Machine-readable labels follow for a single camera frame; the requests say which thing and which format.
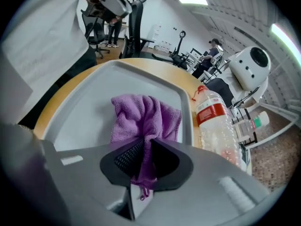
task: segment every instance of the tray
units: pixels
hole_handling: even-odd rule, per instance
[[[122,94],[154,96],[182,112],[178,142],[193,145],[189,97],[180,87],[119,60],[86,77],[61,103],[43,138],[57,151],[110,143],[116,121],[111,98]]]

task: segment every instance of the fluorescent light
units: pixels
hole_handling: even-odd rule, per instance
[[[208,5],[206,0],[179,0],[184,4],[200,4],[200,5]]]
[[[301,54],[293,41],[276,24],[272,24],[272,32],[290,49],[299,65],[301,65]]]

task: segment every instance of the ceiling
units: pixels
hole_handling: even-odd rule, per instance
[[[277,23],[299,46],[289,21],[271,0],[207,0],[208,6],[185,5],[212,34],[220,39],[226,55],[248,46],[266,50],[272,61],[269,86],[262,102],[290,109],[301,97],[301,65],[270,27]]]

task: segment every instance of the green bottle label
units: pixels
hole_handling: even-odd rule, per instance
[[[253,119],[253,121],[254,121],[254,124],[255,124],[255,128],[258,128],[258,127],[261,126],[261,121],[260,121],[260,119],[259,119],[258,116],[256,116],[256,117]]]

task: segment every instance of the purple towel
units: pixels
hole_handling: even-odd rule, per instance
[[[117,120],[111,142],[133,137],[144,137],[144,158],[138,178],[132,183],[151,189],[157,180],[151,158],[151,139],[177,140],[182,119],[180,110],[160,102],[154,97],[143,95],[121,95],[111,99]]]

